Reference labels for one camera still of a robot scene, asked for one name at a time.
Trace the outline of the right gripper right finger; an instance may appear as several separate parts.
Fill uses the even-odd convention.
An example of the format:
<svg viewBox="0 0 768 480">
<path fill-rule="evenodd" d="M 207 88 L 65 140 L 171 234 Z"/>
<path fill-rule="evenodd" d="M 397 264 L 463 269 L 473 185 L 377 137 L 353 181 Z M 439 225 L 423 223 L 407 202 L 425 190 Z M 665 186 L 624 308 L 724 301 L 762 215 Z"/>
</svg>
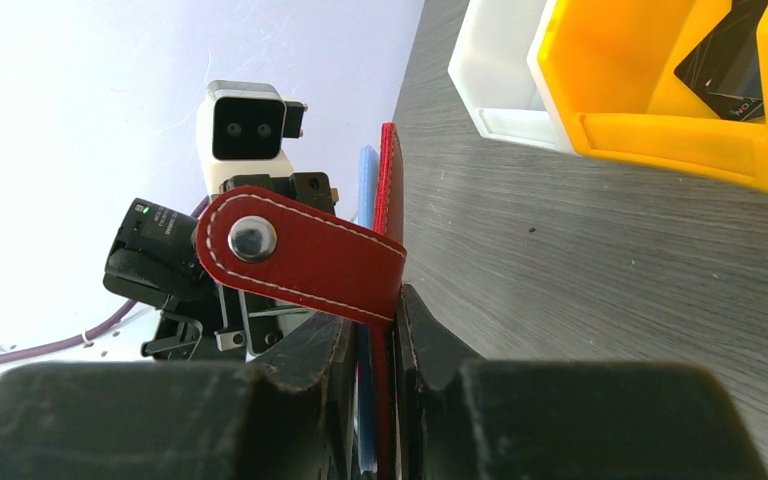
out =
<svg viewBox="0 0 768 480">
<path fill-rule="evenodd" d="M 482 357 L 404 286 L 396 382 L 406 479 L 765 479 L 725 388 L 676 362 Z"/>
</svg>

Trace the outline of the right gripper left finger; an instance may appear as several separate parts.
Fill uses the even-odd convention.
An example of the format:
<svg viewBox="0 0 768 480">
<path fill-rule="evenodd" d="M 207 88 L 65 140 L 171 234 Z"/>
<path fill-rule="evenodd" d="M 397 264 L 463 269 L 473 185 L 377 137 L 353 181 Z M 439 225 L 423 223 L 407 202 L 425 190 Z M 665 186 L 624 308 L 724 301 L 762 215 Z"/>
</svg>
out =
<svg viewBox="0 0 768 480">
<path fill-rule="evenodd" d="M 251 362 L 38 363 L 0 378 L 0 479 L 346 479 L 353 325 Z"/>
</svg>

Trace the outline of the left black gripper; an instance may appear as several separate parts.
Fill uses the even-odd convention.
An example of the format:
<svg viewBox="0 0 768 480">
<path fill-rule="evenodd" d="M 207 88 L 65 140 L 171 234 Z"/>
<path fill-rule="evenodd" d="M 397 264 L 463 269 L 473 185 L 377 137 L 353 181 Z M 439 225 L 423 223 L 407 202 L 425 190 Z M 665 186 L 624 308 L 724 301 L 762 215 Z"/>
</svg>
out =
<svg viewBox="0 0 768 480">
<path fill-rule="evenodd" d="M 105 288 L 159 311 L 140 353 L 156 361 L 246 361 L 297 328 L 329 315 L 216 283 L 197 258 L 198 207 L 192 214 L 137 198 L 117 231 L 104 269 Z"/>
</svg>

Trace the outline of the red card holder wallet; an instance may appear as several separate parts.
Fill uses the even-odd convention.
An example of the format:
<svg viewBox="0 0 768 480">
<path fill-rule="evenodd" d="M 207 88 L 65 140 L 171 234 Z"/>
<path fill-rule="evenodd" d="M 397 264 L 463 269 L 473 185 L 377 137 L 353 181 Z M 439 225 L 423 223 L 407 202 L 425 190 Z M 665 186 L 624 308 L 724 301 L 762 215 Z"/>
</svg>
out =
<svg viewBox="0 0 768 480">
<path fill-rule="evenodd" d="M 382 479 L 396 470 L 393 331 L 407 259 L 404 162 L 394 123 L 381 127 L 369 228 L 264 187 L 232 188 L 208 204 L 196 228 L 201 265 L 223 286 L 364 324 L 372 381 L 373 451 Z M 276 244 L 254 260 L 232 248 L 245 218 L 269 223 Z"/>
</svg>

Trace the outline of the dark grey credit card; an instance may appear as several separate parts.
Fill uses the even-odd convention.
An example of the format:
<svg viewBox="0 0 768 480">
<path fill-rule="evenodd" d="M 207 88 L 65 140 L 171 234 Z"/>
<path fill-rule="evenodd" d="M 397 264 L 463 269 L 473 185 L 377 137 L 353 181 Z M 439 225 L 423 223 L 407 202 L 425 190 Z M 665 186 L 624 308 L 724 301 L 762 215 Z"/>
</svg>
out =
<svg viewBox="0 0 768 480">
<path fill-rule="evenodd" d="M 764 117 L 756 32 L 767 6 L 767 0 L 733 1 L 728 13 L 674 70 L 722 120 Z"/>
</svg>

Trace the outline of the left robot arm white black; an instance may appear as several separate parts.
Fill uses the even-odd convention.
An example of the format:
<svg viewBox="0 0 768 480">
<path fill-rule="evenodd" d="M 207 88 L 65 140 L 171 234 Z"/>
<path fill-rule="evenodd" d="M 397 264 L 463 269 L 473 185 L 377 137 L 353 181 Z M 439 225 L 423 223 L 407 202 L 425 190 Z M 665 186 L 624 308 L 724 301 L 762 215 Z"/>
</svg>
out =
<svg viewBox="0 0 768 480">
<path fill-rule="evenodd" d="M 139 343 L 148 338 L 158 319 L 152 307 L 128 300 L 110 318 L 79 335 L 36 347 L 0 345 L 0 376 L 41 362 L 138 360 Z"/>
</svg>

